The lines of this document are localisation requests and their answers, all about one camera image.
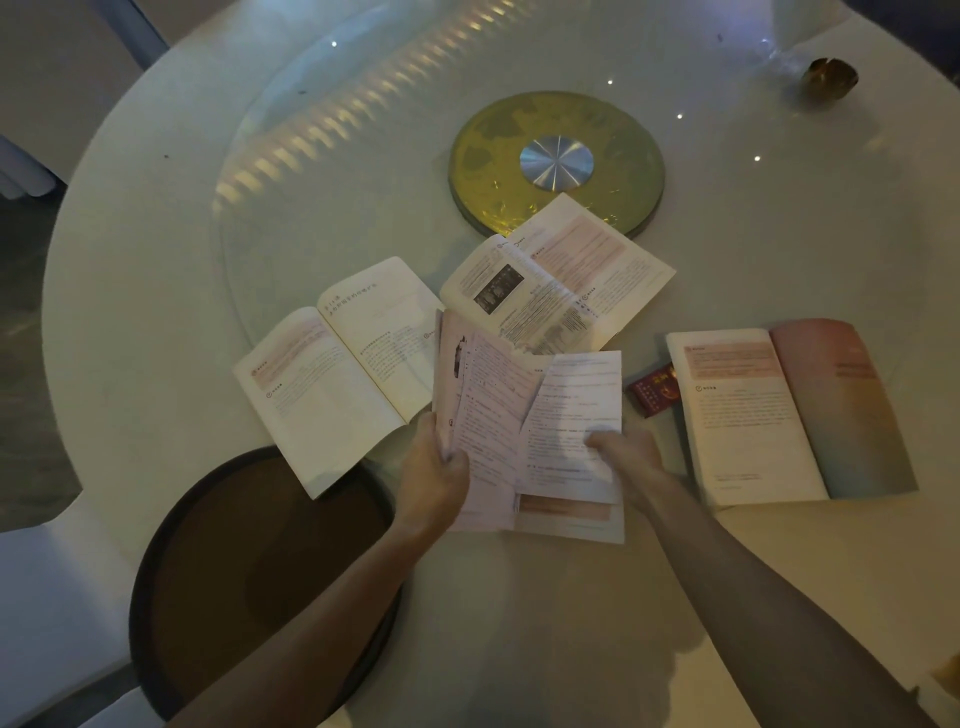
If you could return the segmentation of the person's right hand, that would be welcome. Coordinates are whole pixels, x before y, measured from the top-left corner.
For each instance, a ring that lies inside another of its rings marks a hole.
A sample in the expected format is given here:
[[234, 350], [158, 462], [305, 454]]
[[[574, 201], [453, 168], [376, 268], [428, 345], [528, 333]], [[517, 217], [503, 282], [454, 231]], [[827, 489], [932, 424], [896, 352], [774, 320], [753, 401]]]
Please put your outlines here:
[[653, 434], [640, 423], [627, 422], [623, 432], [631, 441], [631, 456], [627, 461], [604, 461], [614, 473], [628, 502], [640, 513], [653, 512], [657, 497], [671, 483], [662, 455]]

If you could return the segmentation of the person's left hand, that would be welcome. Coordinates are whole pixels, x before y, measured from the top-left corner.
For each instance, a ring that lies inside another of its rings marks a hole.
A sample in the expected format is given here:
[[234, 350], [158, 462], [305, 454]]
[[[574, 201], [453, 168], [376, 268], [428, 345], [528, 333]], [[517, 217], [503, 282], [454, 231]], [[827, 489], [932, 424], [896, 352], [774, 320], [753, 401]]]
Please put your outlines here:
[[459, 516], [468, 487], [451, 487], [441, 475], [444, 455], [437, 435], [436, 416], [424, 412], [416, 421], [411, 446], [401, 466], [391, 533], [402, 540], [433, 544]]

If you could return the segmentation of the book with fanned pages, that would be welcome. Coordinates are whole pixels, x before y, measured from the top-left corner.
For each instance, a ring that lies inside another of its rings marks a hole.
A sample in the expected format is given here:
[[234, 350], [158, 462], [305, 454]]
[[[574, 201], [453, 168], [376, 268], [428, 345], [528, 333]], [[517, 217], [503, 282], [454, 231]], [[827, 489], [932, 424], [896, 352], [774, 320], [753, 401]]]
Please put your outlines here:
[[586, 445], [621, 432], [620, 351], [522, 353], [452, 310], [438, 312], [436, 334], [438, 446], [469, 459], [451, 531], [623, 545], [620, 486]]

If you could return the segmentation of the person's right forearm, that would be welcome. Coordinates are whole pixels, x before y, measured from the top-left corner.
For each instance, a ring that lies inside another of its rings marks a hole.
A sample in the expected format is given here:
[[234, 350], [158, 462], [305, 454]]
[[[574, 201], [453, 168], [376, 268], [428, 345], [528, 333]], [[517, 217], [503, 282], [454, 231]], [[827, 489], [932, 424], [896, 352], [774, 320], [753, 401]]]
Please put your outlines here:
[[937, 728], [866, 647], [676, 479], [622, 484], [761, 728]]

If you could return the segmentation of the person's left forearm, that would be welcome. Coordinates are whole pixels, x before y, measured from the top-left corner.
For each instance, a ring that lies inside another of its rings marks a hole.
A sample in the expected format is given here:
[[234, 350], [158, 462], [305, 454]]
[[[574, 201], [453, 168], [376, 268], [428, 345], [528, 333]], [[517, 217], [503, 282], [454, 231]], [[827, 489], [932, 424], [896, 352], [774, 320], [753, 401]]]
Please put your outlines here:
[[450, 522], [439, 511], [398, 514], [331, 587], [166, 728], [318, 728], [405, 579]]

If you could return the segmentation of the small red box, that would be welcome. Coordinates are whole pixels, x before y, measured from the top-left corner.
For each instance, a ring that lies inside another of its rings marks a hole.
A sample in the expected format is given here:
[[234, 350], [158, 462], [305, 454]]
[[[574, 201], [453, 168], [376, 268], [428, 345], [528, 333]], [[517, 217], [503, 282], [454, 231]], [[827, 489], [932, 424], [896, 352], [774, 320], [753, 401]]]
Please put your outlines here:
[[644, 419], [670, 410], [682, 400], [677, 372], [672, 362], [649, 370], [629, 383], [626, 394]]

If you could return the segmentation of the open white text book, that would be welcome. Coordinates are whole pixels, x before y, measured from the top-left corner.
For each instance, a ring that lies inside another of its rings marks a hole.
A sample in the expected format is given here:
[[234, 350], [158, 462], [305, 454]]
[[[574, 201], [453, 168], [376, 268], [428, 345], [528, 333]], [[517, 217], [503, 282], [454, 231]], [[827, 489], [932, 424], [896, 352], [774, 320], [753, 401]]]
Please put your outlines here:
[[431, 403], [443, 304], [399, 257], [294, 310], [233, 368], [313, 500]]

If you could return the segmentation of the open book with dark photo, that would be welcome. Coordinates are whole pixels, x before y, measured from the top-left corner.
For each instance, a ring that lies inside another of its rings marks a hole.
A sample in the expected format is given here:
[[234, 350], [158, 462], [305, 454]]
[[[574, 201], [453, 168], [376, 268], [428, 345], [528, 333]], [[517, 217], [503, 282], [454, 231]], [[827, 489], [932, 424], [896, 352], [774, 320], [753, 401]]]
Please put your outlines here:
[[562, 193], [508, 236], [486, 238], [439, 298], [523, 353], [594, 353], [675, 274]]

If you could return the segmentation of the open book with pink page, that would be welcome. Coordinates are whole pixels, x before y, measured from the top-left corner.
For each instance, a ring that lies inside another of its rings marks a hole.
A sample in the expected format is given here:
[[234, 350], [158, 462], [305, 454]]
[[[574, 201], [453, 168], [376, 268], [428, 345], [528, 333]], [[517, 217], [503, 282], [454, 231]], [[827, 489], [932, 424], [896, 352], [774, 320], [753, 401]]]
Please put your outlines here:
[[665, 337], [702, 500], [713, 509], [918, 491], [882, 379], [834, 319]]

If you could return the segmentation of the round dark brown stool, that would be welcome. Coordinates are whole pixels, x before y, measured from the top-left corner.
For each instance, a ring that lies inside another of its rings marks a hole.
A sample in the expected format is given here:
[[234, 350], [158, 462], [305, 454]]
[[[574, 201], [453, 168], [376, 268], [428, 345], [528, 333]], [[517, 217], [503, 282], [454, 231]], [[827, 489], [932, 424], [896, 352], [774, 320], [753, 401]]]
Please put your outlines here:
[[312, 498], [275, 445], [192, 486], [142, 557], [128, 613], [131, 661], [170, 721], [301, 613], [394, 521], [363, 464]]

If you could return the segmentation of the gold round turntable base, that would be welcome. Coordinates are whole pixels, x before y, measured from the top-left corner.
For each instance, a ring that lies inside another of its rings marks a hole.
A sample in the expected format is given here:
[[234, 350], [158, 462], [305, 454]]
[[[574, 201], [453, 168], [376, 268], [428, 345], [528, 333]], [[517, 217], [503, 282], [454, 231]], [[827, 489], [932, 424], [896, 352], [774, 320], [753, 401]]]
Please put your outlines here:
[[542, 90], [474, 114], [453, 142], [448, 182], [485, 237], [508, 237], [561, 195], [632, 237], [659, 206], [666, 164], [652, 134], [619, 107]]

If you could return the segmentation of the round glass turntable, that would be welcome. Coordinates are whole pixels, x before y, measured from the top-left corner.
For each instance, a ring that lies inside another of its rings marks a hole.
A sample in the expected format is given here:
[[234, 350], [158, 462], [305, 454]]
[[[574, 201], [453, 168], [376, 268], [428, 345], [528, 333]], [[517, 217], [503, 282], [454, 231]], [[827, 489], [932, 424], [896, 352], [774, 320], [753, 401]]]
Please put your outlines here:
[[853, 324], [884, 378], [922, 306], [911, 177], [861, 72], [815, 107], [813, 56], [782, 52], [768, 0], [383, 0], [267, 83], [237, 128], [214, 218], [249, 346], [323, 290], [399, 257], [439, 293], [494, 230], [450, 188], [454, 140], [486, 106], [571, 91], [635, 119], [665, 185], [630, 222], [675, 270], [608, 348], [630, 381], [674, 332], [800, 318]]

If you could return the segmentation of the white chair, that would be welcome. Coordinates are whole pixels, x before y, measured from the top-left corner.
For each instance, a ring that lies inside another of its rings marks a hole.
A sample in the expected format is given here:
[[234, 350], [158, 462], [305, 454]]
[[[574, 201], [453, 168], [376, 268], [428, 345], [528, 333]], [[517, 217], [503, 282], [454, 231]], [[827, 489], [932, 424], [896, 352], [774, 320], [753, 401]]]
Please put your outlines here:
[[0, 196], [41, 199], [66, 188], [61, 178], [0, 133]]
[[37, 526], [0, 532], [0, 728], [132, 666], [135, 570], [81, 494]]

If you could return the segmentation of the small brass bowl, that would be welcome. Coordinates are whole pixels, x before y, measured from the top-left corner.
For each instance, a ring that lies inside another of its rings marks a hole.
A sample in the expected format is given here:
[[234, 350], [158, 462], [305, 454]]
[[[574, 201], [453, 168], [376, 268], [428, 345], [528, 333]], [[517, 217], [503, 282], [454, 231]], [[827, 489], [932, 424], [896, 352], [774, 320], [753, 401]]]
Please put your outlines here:
[[811, 61], [800, 78], [801, 96], [810, 103], [826, 105], [847, 96], [858, 84], [858, 70], [838, 57]]

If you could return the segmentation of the clear glass vessel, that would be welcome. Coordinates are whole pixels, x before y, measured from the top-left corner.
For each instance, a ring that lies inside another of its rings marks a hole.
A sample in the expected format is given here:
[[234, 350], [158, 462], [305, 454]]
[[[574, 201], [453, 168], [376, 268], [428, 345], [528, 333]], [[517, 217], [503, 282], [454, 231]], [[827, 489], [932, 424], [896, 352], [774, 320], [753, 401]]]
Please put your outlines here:
[[845, 0], [760, 0], [765, 12], [754, 52], [769, 76], [792, 75], [793, 50], [843, 24], [853, 12]]

